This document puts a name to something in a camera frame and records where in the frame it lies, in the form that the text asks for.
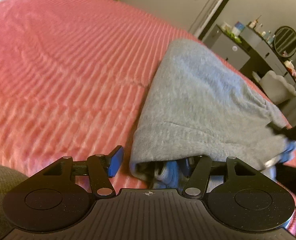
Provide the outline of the grey vanity desk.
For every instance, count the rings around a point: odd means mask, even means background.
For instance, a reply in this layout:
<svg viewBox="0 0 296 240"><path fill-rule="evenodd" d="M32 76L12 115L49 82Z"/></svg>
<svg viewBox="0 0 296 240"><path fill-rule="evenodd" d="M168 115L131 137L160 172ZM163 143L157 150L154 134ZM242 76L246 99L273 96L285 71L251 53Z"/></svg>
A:
<svg viewBox="0 0 296 240"><path fill-rule="evenodd" d="M277 75L283 76L288 83L295 85L296 81L284 63L256 31L246 27L239 36L247 44L246 51L250 56L250 59L240 70L244 76L252 79L252 72L256 72L259 77L264 77L268 71L273 70Z"/></svg>

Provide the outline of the grey cabinet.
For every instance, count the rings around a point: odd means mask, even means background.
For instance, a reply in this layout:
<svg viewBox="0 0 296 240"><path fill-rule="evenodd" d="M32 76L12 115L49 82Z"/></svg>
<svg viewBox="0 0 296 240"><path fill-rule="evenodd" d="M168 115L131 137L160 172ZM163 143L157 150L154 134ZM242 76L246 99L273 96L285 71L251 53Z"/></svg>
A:
<svg viewBox="0 0 296 240"><path fill-rule="evenodd" d="M237 70L240 70L250 59L250 56L241 45L228 37L218 25L214 26L204 40L204 44Z"/></svg>

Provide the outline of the blue white container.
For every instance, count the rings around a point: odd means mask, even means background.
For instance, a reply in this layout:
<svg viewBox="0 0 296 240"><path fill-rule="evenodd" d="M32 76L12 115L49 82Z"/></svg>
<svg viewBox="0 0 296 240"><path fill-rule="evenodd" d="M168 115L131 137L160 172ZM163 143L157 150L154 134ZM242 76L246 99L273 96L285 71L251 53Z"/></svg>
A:
<svg viewBox="0 0 296 240"><path fill-rule="evenodd" d="M245 29L245 25L244 25L243 23L241 23L241 22L237 22L237 23L233 26L233 28L232 28L232 30L231 30L231 33L234 34L234 35L237 37L238 35L240 35L240 33L241 33L244 29Z"/></svg>

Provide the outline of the round striped mirror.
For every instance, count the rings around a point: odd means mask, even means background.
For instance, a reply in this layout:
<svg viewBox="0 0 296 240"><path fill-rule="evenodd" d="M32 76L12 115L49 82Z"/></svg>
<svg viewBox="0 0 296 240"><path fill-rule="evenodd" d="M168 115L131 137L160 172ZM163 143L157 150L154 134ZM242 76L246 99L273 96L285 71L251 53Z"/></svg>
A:
<svg viewBox="0 0 296 240"><path fill-rule="evenodd" d="M282 58L290 58L296 53L296 31L289 26L281 26L275 31L273 48Z"/></svg>

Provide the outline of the grey pants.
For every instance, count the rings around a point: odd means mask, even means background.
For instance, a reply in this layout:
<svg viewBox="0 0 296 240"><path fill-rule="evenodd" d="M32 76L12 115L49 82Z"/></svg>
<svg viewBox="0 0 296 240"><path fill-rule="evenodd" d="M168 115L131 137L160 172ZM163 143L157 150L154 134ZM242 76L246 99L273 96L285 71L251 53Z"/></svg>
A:
<svg viewBox="0 0 296 240"><path fill-rule="evenodd" d="M130 157L132 175L154 189L183 189L179 160L206 155L237 157L270 179L263 163L286 141L267 124L287 122L281 111L206 46L186 39L170 43L141 111Z"/></svg>

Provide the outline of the pink ribbed bed blanket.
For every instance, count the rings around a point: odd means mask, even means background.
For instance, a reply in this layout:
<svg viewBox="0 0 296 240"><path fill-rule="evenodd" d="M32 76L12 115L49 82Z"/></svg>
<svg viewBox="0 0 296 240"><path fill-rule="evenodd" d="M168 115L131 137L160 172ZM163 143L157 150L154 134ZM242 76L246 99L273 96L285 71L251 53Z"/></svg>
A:
<svg viewBox="0 0 296 240"><path fill-rule="evenodd" d="M0 239L296 239L296 167L270 179L228 157L211 176L200 155L181 190L132 175L141 111L179 39L202 44L112 0L0 2ZM113 178L72 175L118 145Z"/></svg>

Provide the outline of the white door frame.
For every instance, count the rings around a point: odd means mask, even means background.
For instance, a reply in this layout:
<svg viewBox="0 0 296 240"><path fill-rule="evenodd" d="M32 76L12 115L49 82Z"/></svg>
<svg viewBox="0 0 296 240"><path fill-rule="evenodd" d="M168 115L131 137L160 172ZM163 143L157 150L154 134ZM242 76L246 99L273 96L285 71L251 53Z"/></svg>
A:
<svg viewBox="0 0 296 240"><path fill-rule="evenodd" d="M229 0L208 0L188 32L203 40L228 2Z"/></svg>

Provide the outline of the white shell-shaped chair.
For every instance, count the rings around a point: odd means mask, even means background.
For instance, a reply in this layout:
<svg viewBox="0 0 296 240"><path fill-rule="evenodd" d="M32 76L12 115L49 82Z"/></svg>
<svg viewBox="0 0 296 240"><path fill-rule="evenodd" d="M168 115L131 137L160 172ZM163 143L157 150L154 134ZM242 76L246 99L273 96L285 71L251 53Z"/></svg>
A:
<svg viewBox="0 0 296 240"><path fill-rule="evenodd" d="M256 72L252 72L252 77L275 105L280 105L296 97L294 86L273 70L266 72L263 77L259 77Z"/></svg>

